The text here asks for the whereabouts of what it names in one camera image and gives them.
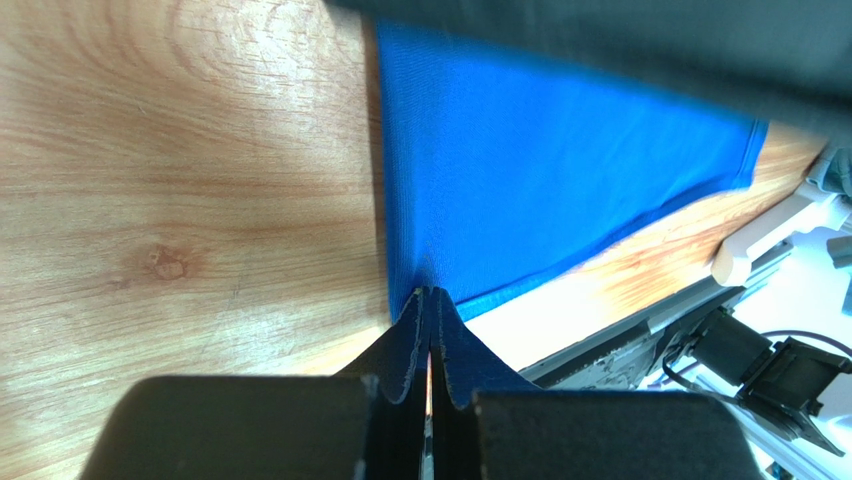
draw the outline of white clamp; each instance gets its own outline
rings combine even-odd
[[[752,220],[722,242],[711,271],[719,285],[745,284],[751,263],[793,233],[816,227],[840,230],[852,207],[836,193],[803,182],[792,195]]]

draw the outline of white plastic part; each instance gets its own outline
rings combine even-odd
[[[723,286],[745,284],[751,263],[795,232],[816,227],[839,230],[852,216],[852,207],[835,193],[805,182],[792,195],[726,238],[716,254],[711,272]]]

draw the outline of wood grain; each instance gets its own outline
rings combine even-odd
[[[693,203],[468,328],[521,369],[706,278],[721,241],[792,193],[824,145],[771,125],[747,191]]]
[[[2,5],[0,478],[74,477],[144,377],[332,372],[387,328],[358,17],[318,0]],[[552,316],[513,307],[530,294],[472,325],[524,366],[673,293],[816,149],[773,130],[749,193],[544,287],[565,295]]]

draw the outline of blue fabric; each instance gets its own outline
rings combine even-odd
[[[748,187],[766,135],[764,122],[506,47],[388,22],[378,41],[394,319],[429,285],[468,320]]]

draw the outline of wooden surface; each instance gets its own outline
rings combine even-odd
[[[74,477],[141,378],[332,372],[387,328],[370,35],[316,0],[3,2],[0,478]],[[472,325],[523,366],[685,287],[817,149],[773,130],[752,191],[544,287],[579,311]]]

